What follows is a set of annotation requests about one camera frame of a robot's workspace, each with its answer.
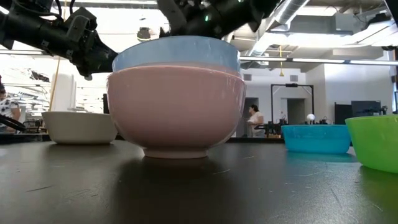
bowl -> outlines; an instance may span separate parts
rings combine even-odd
[[[112,69],[117,72],[153,63],[195,63],[240,72],[238,56],[236,47],[219,39],[199,36],[163,37],[121,52],[114,59]]]
[[[50,139],[59,144],[109,144],[118,133],[108,114],[51,111],[42,116]]]
[[[350,118],[346,124],[362,165],[398,173],[398,115]]]
[[[282,126],[286,148],[294,152],[347,153],[351,138],[345,125],[314,124]]]
[[[206,67],[151,65],[108,77],[109,113],[126,140],[149,157],[205,157],[241,119],[246,86]]]

woman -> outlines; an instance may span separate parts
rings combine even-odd
[[[249,113],[251,117],[248,121],[251,126],[251,132],[254,138],[264,138],[266,135],[266,130],[263,129],[254,129],[257,125],[264,124],[264,116],[259,111],[259,107],[257,105],[251,105],[249,108]]]
[[[0,115],[19,120],[21,112],[18,103],[7,97],[7,92],[3,84],[0,84]],[[0,133],[14,133],[15,129],[0,124]]]

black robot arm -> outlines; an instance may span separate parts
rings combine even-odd
[[[158,7],[170,23],[170,35],[201,35],[222,38],[249,23],[253,31],[269,16],[281,0],[158,0]],[[14,41],[59,55],[76,65],[90,79],[92,73],[112,72],[118,55],[102,43],[96,17],[84,7],[66,20],[50,12],[53,0],[1,0],[0,44],[12,49]],[[56,16],[49,21],[43,16]]]

bowl base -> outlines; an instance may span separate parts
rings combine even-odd
[[[208,149],[166,149],[148,148],[144,149],[147,157],[159,159],[198,159],[207,156]]]

dark table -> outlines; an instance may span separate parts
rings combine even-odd
[[[110,146],[0,146],[0,223],[398,223],[398,175],[355,156],[229,143],[209,158]]]

